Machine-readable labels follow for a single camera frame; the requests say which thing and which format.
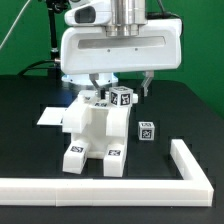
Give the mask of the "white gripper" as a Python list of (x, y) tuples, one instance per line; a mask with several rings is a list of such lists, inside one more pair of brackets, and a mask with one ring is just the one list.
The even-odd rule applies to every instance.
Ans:
[(145, 71), (141, 97), (148, 95), (151, 70), (176, 69), (181, 63), (180, 19), (149, 20), (132, 37), (108, 37), (103, 27), (68, 28), (61, 41), (61, 69), (65, 74), (90, 74), (100, 99), (105, 89), (98, 73)]

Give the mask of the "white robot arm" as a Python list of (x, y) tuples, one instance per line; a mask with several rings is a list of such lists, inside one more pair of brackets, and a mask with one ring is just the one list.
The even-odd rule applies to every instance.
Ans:
[(61, 70), (67, 75), (142, 71), (141, 93), (156, 70), (181, 63), (182, 21), (169, 12), (145, 12), (145, 0), (68, 0), (68, 29), (61, 41)]

